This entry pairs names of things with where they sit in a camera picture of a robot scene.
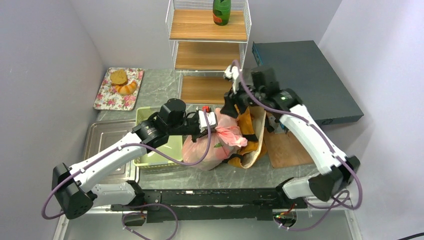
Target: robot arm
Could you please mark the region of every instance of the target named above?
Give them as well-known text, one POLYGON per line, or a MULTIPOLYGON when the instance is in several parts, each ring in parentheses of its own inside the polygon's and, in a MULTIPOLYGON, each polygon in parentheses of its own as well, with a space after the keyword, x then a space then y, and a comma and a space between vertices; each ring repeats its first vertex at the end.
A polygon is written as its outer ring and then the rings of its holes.
POLYGON ((104 205, 142 205, 145 202, 144 193, 134 181, 97 183, 125 163, 150 152, 140 144, 156 149, 166 144, 171 135, 192 135, 195 141, 204 135, 206 122, 211 128, 217 125, 214 112, 206 113, 206 118, 202 111, 197 111, 190 118, 185 112, 186 104, 182 100, 170 99, 159 112, 135 126, 132 132, 114 145, 70 167, 64 163, 57 165, 53 170, 52 189, 69 176, 77 174, 54 194, 66 217, 75 219, 93 207, 104 205))
MULTIPOLYGON (((328 201, 353 180, 349 171, 338 159, 347 163, 354 172, 358 170, 359 160, 355 156, 347 157, 330 141, 293 90, 280 89, 272 68, 257 67, 251 71, 251 76, 253 85, 248 86, 249 91, 266 107, 287 113, 272 112, 275 118, 296 136, 319 171, 312 176, 288 179, 276 188, 277 192, 288 199, 315 196, 322 201, 328 201)), ((224 78, 233 84, 230 91, 224 95, 225 105, 221 114, 236 118, 239 112, 244 113, 248 106, 257 106, 241 87, 239 70, 236 66, 230 65, 224 73, 224 78)))

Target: green bottle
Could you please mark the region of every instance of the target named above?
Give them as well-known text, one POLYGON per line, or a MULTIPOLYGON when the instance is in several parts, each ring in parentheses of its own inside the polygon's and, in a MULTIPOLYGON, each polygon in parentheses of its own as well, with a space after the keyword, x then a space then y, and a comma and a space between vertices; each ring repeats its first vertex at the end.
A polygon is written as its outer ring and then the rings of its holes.
POLYGON ((213 0, 213 21, 224 26, 230 19, 231 0, 213 0))

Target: pink plastic bag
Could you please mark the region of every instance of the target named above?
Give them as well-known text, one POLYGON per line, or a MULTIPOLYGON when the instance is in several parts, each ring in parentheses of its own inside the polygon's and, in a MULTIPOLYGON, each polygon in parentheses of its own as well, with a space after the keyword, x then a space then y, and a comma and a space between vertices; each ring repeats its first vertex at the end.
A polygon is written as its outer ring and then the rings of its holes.
MULTIPOLYGON (((237 121, 227 115, 220 114, 220 108, 215 109, 218 126, 216 133, 211 134, 209 151, 205 159, 193 167, 202 170, 211 170, 219 165, 231 154, 236 153, 240 147, 248 144, 246 138, 242 137, 242 132, 237 126, 237 121)), ((205 153, 208 144, 208 136, 198 138, 196 142, 192 141, 192 136, 188 136, 182 146, 182 159, 185 163, 197 162, 205 153)))

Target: floral tray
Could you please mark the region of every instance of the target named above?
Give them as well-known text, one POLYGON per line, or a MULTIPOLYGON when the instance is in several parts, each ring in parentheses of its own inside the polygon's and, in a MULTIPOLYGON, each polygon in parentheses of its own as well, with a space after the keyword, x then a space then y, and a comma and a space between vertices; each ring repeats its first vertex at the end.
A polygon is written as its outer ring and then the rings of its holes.
POLYGON ((141 68, 126 68, 126 67, 111 67, 107 70, 104 76, 103 82, 101 83, 100 89, 98 90, 97 97, 94 101, 94 109, 97 110, 120 110, 120 111, 131 111, 136 105, 137 95, 139 94, 140 85, 143 79, 143 69, 141 68), (111 85, 110 75, 111 73, 124 69, 128 82, 137 82, 137 89, 130 95, 121 95, 117 93, 114 87, 111 85))

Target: metal baking tray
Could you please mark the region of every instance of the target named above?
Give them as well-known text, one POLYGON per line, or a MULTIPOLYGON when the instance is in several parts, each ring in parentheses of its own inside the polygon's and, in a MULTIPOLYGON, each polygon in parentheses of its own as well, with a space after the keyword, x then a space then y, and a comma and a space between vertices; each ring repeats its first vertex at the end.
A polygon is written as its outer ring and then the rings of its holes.
MULTIPOLYGON (((85 140, 84 160, 91 158, 99 152, 107 149, 123 136, 131 132, 136 126, 136 120, 119 121, 98 121, 93 123, 88 129, 85 140)), ((133 161, 127 162, 110 175, 103 178, 100 184, 120 184, 128 180, 138 183, 140 169, 134 165, 133 161)))

